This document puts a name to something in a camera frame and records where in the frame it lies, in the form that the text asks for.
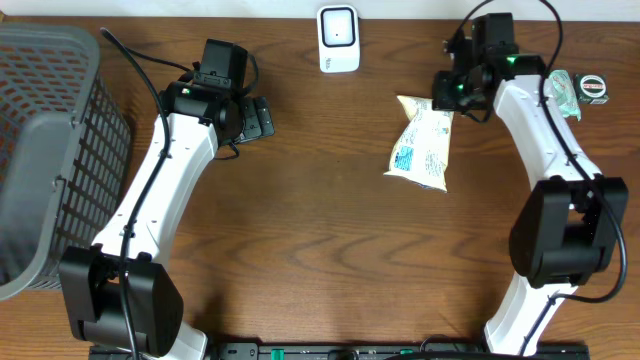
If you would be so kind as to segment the large white wet-wipes pack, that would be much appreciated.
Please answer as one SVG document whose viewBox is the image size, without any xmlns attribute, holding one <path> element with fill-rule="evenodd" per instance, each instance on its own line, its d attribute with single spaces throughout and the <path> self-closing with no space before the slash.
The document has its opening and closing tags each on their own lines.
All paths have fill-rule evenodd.
<svg viewBox="0 0 640 360">
<path fill-rule="evenodd" d="M 408 125 L 396 141 L 385 176 L 401 177 L 422 188 L 447 192 L 453 115 L 432 108 L 428 98 L 397 95 Z"/>
</svg>

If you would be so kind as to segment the teal crinkled snack packet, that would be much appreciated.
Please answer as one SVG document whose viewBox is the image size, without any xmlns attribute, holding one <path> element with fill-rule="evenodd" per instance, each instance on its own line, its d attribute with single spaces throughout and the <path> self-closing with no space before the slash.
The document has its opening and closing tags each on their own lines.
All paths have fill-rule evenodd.
<svg viewBox="0 0 640 360">
<path fill-rule="evenodd" d="M 553 70 L 549 75 L 552 85 L 552 93 L 564 118 L 574 117 L 581 120 L 581 110 L 577 96 L 566 70 Z"/>
</svg>

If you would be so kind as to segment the small dark green box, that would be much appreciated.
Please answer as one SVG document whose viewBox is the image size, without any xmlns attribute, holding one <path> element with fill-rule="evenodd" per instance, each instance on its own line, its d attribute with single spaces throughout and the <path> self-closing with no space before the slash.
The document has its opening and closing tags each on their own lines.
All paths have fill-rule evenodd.
<svg viewBox="0 0 640 360">
<path fill-rule="evenodd" d="M 609 100 L 606 76 L 602 74 L 575 74 L 574 91 L 580 104 L 601 105 Z"/>
</svg>

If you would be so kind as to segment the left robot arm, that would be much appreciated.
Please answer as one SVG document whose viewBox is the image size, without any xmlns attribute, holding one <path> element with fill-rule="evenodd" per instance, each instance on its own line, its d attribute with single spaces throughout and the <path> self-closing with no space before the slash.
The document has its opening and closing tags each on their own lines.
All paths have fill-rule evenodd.
<svg viewBox="0 0 640 360">
<path fill-rule="evenodd" d="M 115 214 L 86 248 L 64 252 L 59 276 L 72 335 L 129 359 L 203 359 L 208 337 L 187 324 L 167 267 L 193 189 L 220 148 L 274 134 L 258 67 L 243 47 L 207 40 L 201 61 L 163 91 L 146 155 Z"/>
</svg>

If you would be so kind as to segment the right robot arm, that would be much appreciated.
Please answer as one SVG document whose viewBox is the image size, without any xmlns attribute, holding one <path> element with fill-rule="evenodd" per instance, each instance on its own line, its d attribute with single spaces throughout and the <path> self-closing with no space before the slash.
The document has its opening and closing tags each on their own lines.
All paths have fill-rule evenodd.
<svg viewBox="0 0 640 360">
<path fill-rule="evenodd" d="M 496 115 L 524 164 L 531 193 L 509 235 L 514 276 L 484 341 L 496 357 L 527 358 L 563 302 L 604 303 L 622 289 L 629 193 L 578 144 L 553 94 L 550 64 L 520 52 L 512 15 L 465 21 L 471 31 L 457 29 L 444 45 L 453 67 L 435 75 L 432 107 Z"/>
</svg>

